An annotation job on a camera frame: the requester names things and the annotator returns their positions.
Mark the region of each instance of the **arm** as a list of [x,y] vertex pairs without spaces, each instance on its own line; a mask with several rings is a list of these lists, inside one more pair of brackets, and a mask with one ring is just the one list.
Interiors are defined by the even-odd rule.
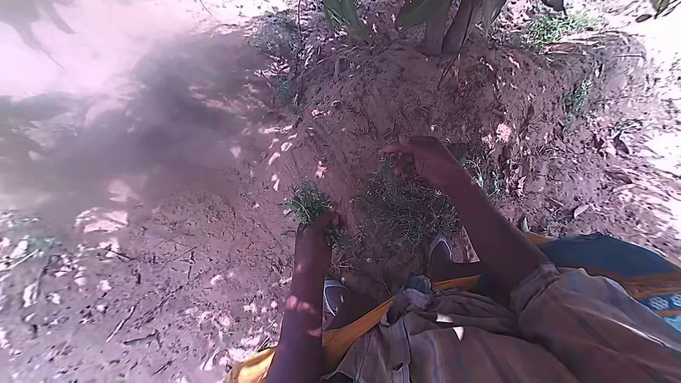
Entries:
[[399,143],[385,151],[400,154],[396,173],[418,174],[447,194],[476,254],[504,291],[511,292],[540,264],[550,263],[537,246],[492,206],[468,172],[435,137],[400,137]]
[[331,261],[323,230],[328,224],[338,224],[339,219],[338,213],[329,212],[307,228],[298,228],[291,292],[268,383],[318,382],[321,377],[322,294]]

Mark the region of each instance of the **foot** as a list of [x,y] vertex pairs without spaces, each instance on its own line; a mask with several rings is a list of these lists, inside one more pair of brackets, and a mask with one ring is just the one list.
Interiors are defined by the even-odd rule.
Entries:
[[428,276],[433,275],[434,271],[437,273],[437,270],[440,270],[444,265],[453,262],[452,252],[449,250],[449,246],[447,246],[445,241],[439,240],[435,247],[433,247],[431,243],[428,247],[428,251],[430,251],[430,254],[428,255]]

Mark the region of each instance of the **green grass clump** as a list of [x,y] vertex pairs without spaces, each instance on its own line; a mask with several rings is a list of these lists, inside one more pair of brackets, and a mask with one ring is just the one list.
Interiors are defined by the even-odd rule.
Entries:
[[393,239],[418,246],[426,237],[459,230],[449,198],[417,177],[396,176],[389,161],[372,173],[373,186],[367,193],[369,212],[383,222]]
[[562,36],[583,32],[595,28],[598,22],[585,14],[570,16],[545,15],[530,23],[525,33],[525,44],[529,48],[540,50],[557,42]]
[[591,91],[591,78],[585,78],[575,90],[568,94],[563,100],[565,112],[571,116],[578,117],[584,113],[586,100]]
[[[291,194],[291,198],[284,199],[281,205],[286,206],[288,213],[293,213],[296,221],[303,226],[311,225],[318,216],[332,208],[333,201],[326,193],[317,189],[312,181],[304,181],[299,187],[293,187]],[[324,237],[331,247],[344,247],[348,241],[345,227],[340,225],[330,226],[324,232]]]

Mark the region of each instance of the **dirt mound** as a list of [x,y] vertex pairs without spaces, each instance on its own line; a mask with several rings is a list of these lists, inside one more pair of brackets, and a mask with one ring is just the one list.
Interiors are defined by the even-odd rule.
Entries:
[[563,95],[589,73],[587,63],[566,71],[507,48],[468,51],[444,80],[451,61],[398,44],[340,57],[339,65],[329,60],[304,75],[307,107],[298,127],[326,168],[320,186],[344,202],[350,227],[366,235],[360,253],[336,262],[356,268],[344,273],[346,282],[377,300],[424,265],[418,249],[400,249],[352,202],[370,186],[380,150],[401,134],[436,136],[459,158],[480,162],[488,193],[505,189],[494,182],[504,172],[512,192],[519,178],[512,176],[531,168],[522,158],[562,136]]

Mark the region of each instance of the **weed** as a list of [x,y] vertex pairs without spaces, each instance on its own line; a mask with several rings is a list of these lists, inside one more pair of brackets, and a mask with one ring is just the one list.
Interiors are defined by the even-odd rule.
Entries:
[[396,176],[389,161],[372,173],[372,182],[365,197],[369,213],[385,224],[392,238],[415,247],[428,236],[459,230],[454,207],[442,191],[424,186],[417,177]]
[[591,91],[591,77],[587,76],[572,93],[563,97],[563,109],[570,121],[580,117],[584,113],[584,107]]
[[296,95],[298,93],[291,80],[279,76],[276,79],[275,85],[276,93],[281,97],[285,104],[295,104]]
[[[286,206],[287,214],[293,213],[298,223],[303,226],[311,225],[319,215],[326,213],[332,207],[329,196],[317,189],[312,181],[304,181],[300,187],[293,187],[291,194],[291,198],[286,198],[280,205]],[[332,226],[327,229],[324,237],[331,247],[345,247],[349,242],[349,236],[342,226]]]
[[570,16],[545,15],[530,23],[524,34],[524,45],[530,49],[541,50],[565,35],[593,29],[598,22],[586,14]]
[[462,158],[459,162],[468,170],[478,186],[485,192],[485,195],[490,198],[503,196],[503,179],[494,164],[489,162],[479,164],[478,161],[465,158]]

